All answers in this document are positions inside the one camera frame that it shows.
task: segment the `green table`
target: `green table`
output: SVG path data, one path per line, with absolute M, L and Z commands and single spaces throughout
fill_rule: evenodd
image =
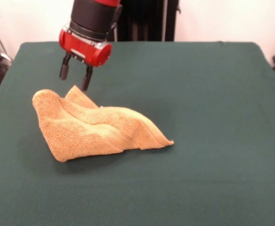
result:
M 34 93 L 65 95 L 55 42 L 25 43 L 0 88 L 0 226 L 275 226 L 275 74 L 253 43 L 115 43 L 88 95 L 175 145 L 57 162 Z

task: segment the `black cylinder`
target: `black cylinder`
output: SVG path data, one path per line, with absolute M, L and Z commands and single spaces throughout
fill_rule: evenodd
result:
M 112 26 L 116 7 L 94 0 L 74 0 L 70 28 L 83 37 L 104 40 Z

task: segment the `towel fold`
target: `towel fold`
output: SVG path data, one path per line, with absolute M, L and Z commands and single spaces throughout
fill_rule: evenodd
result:
M 174 144 L 142 114 L 124 107 L 98 107 L 76 86 L 65 98 L 40 90 L 32 103 L 43 137 L 60 162 Z

